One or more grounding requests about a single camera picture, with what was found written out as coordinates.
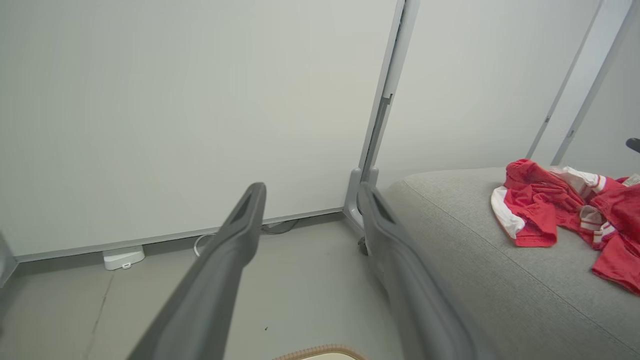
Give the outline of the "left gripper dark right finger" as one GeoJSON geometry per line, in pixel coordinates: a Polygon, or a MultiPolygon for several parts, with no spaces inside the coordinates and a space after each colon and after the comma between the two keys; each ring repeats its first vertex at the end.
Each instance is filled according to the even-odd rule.
{"type": "Polygon", "coordinates": [[[406,360],[494,360],[497,351],[372,184],[359,186],[359,242],[383,285],[406,360]]]}

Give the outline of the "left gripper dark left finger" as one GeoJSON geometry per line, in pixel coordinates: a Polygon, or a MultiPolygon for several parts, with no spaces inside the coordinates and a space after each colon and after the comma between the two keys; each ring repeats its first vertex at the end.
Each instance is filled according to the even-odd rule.
{"type": "Polygon", "coordinates": [[[128,356],[221,360],[243,269],[258,250],[266,185],[247,187],[128,356]]]}

